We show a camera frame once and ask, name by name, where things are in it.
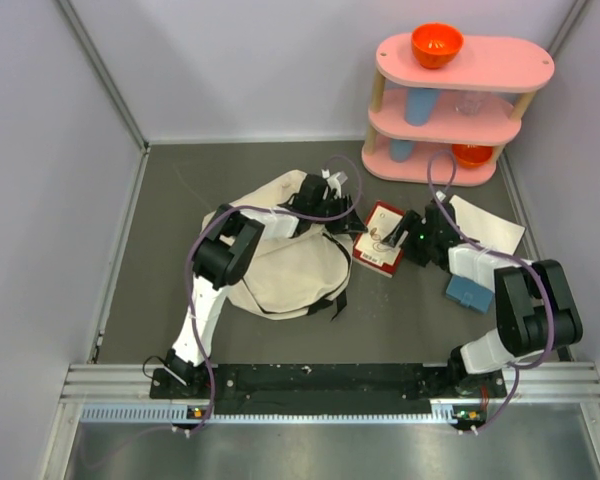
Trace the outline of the red cover book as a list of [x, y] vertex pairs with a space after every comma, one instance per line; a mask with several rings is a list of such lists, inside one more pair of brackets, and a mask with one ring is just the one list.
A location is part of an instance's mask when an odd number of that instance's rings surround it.
[[377, 201], [365, 221], [367, 232], [359, 234], [354, 242], [354, 260], [376, 273], [393, 277], [403, 252], [399, 247], [384, 244], [383, 240], [398, 225], [403, 215], [402, 210]]

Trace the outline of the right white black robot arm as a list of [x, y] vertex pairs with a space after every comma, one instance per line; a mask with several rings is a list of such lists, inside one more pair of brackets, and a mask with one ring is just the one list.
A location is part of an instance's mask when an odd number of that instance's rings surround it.
[[496, 327], [450, 353], [446, 380], [458, 395], [472, 394], [484, 376], [505, 366], [534, 355], [545, 359], [583, 337], [562, 265], [479, 244], [461, 231], [448, 201], [432, 200], [423, 215], [407, 211], [382, 243], [420, 266], [433, 263], [494, 295]]

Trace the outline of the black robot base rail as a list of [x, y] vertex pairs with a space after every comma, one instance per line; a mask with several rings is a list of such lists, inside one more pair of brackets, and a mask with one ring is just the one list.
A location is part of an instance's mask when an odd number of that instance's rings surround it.
[[219, 415], [428, 413], [455, 395], [446, 368], [417, 363], [221, 364], [214, 378]]

